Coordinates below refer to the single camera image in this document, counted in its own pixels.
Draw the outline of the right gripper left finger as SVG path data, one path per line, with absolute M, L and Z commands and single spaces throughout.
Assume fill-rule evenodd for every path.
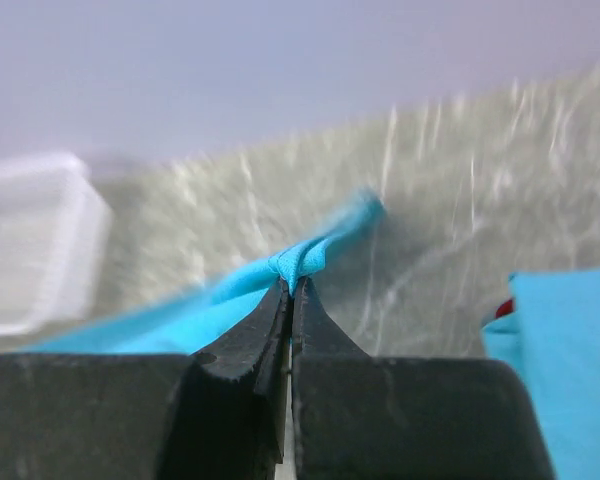
M 291 297 L 192 355 L 0 354 L 0 479 L 271 479 Z

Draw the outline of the folded light blue t-shirt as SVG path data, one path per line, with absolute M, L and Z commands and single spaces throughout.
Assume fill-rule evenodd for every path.
M 515 273 L 512 312 L 482 329 L 527 388 L 560 479 L 600 479 L 600 270 Z

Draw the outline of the teal t-shirt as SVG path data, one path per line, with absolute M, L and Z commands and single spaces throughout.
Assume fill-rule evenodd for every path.
M 384 207 L 372 191 L 357 193 L 312 237 L 246 264 L 204 288 L 188 289 L 164 302 L 109 317 L 24 347 L 27 353 L 184 354 L 211 344 L 252 313 L 268 289 L 325 269 L 371 230 Z

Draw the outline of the white perforated plastic basket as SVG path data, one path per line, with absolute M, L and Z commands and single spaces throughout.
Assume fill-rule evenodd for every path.
M 89 312 L 111 224 L 76 155 L 0 161 L 0 336 Z

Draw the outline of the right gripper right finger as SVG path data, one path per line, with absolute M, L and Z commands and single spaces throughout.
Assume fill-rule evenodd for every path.
M 374 357 L 299 281 L 292 412 L 300 479 L 551 479 L 530 396 L 507 364 Z

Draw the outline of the folded red t-shirt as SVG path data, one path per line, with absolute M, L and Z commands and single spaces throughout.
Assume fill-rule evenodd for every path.
M 495 311 L 494 318 L 502 318 L 510 315 L 515 311 L 515 301 L 513 298 L 506 300 Z

